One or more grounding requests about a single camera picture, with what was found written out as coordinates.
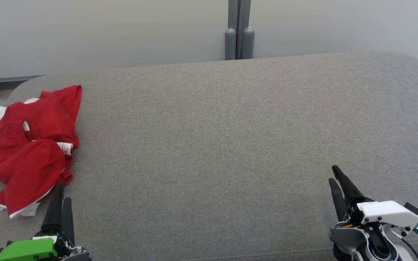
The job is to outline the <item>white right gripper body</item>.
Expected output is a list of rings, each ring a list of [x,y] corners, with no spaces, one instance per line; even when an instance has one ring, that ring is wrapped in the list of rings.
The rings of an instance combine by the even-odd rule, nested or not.
[[[349,223],[355,226],[390,224],[396,227],[414,227],[418,215],[393,200],[357,203],[357,210],[349,215]]]

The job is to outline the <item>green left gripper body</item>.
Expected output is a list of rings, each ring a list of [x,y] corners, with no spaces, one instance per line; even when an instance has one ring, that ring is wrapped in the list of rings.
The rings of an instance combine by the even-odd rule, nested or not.
[[[2,248],[0,261],[91,261],[91,254],[83,246],[74,246],[67,236],[33,236]]]

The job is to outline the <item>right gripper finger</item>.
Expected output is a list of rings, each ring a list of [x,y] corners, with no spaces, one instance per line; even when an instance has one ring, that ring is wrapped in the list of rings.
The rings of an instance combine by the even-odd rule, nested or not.
[[[343,221],[347,212],[347,205],[345,204],[343,193],[335,179],[329,178],[328,182],[331,188],[332,200],[335,206],[338,221]]]
[[[332,166],[332,172],[335,179],[340,183],[344,201],[346,206],[355,204],[357,201],[365,199],[361,191],[355,186],[355,184],[349,179],[347,175],[338,167],[338,165]]]

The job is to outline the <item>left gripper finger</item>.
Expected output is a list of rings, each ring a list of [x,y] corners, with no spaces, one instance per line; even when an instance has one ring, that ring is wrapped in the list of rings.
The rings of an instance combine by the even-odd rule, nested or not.
[[[62,206],[62,230],[71,247],[75,246],[74,221],[71,197],[66,197]]]
[[[64,186],[62,183],[56,186],[56,190],[51,196],[48,209],[41,225],[41,232],[45,236],[62,234],[62,205],[64,199]]]

